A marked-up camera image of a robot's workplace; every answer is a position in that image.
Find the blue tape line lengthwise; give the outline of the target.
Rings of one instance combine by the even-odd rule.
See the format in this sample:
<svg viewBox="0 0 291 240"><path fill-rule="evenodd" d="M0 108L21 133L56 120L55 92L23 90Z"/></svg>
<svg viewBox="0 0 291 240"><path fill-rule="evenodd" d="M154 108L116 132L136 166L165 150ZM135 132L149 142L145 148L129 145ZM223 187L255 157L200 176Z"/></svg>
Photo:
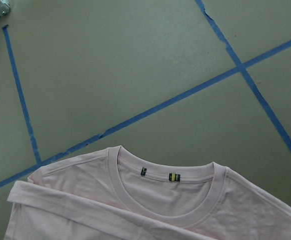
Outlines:
<svg viewBox="0 0 291 240"><path fill-rule="evenodd" d="M270 50L268 50L268 51L266 51L266 52L264 52L256 57L252 58L251 60L248 60L246 62L242 62L240 60L238 54L235 52L235 50L231 46L230 42L228 41L228 39L226 38L226 36L222 32L222 30L220 29L220 27L217 25L215 20L213 18L211 18L210 15L207 13L204 2L201 0L197 0L196 4L198 5L198 7L199 7L200 11L202 12L202 14L204 15L204 17L206 18L206 20L209 23L212 30L214 31L215 35L218 37L218 39L222 43L225 44L225 50L227 51L227 54L232 59L233 63L235 64L235 69L243 76L245 82L247 83L248 87L252 91L253 95L255 96L255 98L257 99L257 101L259 102L259 104L261 105L263 110L265 111L266 115L268 116L269 120L271 121L271 123L275 127L276 131L280 135L280 137L283 140L283 142L285 143L285 145L287 146L288 150L291 152L291 137L289 136L288 132L286 131L286 129L284 128L284 126L282 125L280 120L278 119L277 115L275 114L275 112L273 111L273 109L271 108L269 103L266 101L266 99L264 98L264 96L262 95L260 90L258 89L256 82L253 80L252 76L248 72L249 67L254 66L257 63L260 63L266 59L269 59L270 57L290 48L291 47L291 40L289 40L289 41L287 41L279 46L276 46L276 47L274 47L274 48L272 48L272 49L270 49Z"/></svg>

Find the short blue tape centre mark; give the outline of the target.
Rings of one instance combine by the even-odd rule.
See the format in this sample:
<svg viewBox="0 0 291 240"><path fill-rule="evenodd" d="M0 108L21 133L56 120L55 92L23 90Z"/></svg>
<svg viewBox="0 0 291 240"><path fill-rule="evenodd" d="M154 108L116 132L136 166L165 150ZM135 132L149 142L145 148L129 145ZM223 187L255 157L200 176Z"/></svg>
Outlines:
<svg viewBox="0 0 291 240"><path fill-rule="evenodd" d="M42 160L41 160L41 156L40 156L40 153L39 153L39 149L38 149L37 141L36 141L36 138L35 138L34 130L33 130L32 124L31 124L31 119L30 119L28 108L27 108L26 100L25 100L25 97L24 97L23 88L22 88L22 85L21 85L19 72L18 72L16 61L15 61L15 57L14 57L14 53L13 53L13 48L12 48L12 44L11 44L8 28L9 28L9 25L6 24L1 29L3 31L5 44L6 44L6 48L7 48L7 53L8 53L8 57L9 57L9 61L10 61L10 66L11 66L14 82L15 82L15 85L16 85L16 90L17 90L17 93L18 93L18 97L19 97L19 101L20 101L20 105L21 105L21 109L22 109L22 114L23 114L23 117L24 117L24 120L25 120L27 132L28 132L28 135L29 135L30 144L31 144L32 151L33 151L33 154L34 154L35 162L36 162L37 165L40 166L42 164Z"/></svg>

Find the pink Snoopy t-shirt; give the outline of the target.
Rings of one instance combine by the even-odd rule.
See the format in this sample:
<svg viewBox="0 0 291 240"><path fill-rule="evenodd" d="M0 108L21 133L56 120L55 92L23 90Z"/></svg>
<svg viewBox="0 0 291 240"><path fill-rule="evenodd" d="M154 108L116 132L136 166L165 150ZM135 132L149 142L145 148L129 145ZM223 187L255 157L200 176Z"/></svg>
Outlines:
<svg viewBox="0 0 291 240"><path fill-rule="evenodd" d="M42 166L8 201L6 240L291 240L291 207L232 169L122 146Z"/></svg>

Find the blue tape line crosswise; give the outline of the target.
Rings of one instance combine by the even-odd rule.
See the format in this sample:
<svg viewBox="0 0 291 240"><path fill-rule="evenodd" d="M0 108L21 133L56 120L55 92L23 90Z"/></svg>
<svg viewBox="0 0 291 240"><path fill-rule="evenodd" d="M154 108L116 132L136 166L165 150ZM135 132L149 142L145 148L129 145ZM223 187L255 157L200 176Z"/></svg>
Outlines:
<svg viewBox="0 0 291 240"><path fill-rule="evenodd" d="M154 113L157 113L157 112L159 112L167 107L170 107L170 106L176 104L177 102L180 102L180 101L182 101L182 100L184 100L184 99L186 99L186 98L188 98L188 97L190 97L190 96L192 96L192 95L194 95L194 94L196 94L204 89L207 89L207 88L209 88L209 87L211 87L211 86L213 86L213 85L215 85L215 84L217 84L217 83L219 83L219 82L221 82L221 81L223 81L223 80L225 80L225 79L227 79L227 78L229 78L237 73L239 73L239 72L235 67L230 69L230 70L227 70L227 71L205 81L204 83L201 83L201 84L199 84L199 85L197 85L197 86L195 86L195 87L193 87L185 92L182 92L182 93L180 93L180 94L178 94L178 95L176 95L176 96L174 96L174 97L172 97L172 98L170 98L170 99L168 99L168 100L166 100L166 101L164 101L164 102L162 102L162 103L160 103L160 104L158 104L158 105L156 105L156 106L154 106L154 107L152 107L144 112L139 113L138 115L135 115L135 116L109 128L109 129L105 130L102 133L94 135L94 136L92 136L92 137L90 137L90 138L88 138L88 139L86 139L78 144L71 146L70 148L66 149L63 152L57 153L57 154L43 160L41 165L34 164L34 165L18 172L15 175L12 175L8 178L3 179L2 181L0 181L0 188L16 181L17 179L19 179L21 177L24 177L25 175L29 174L31 171L34 171L43 165L47 165L49 163L55 162L57 160L60 160L63 157L68 156L69 154L77 152L77 151L87 147L90 144L93 144L93 143L95 143L95 142L115 133L115 132L120 131L123 128L126 128L126 127L128 127L128 126L130 126L130 125L132 125L132 124L134 124L134 123L136 123L144 118L147 118L148 116L150 116Z"/></svg>

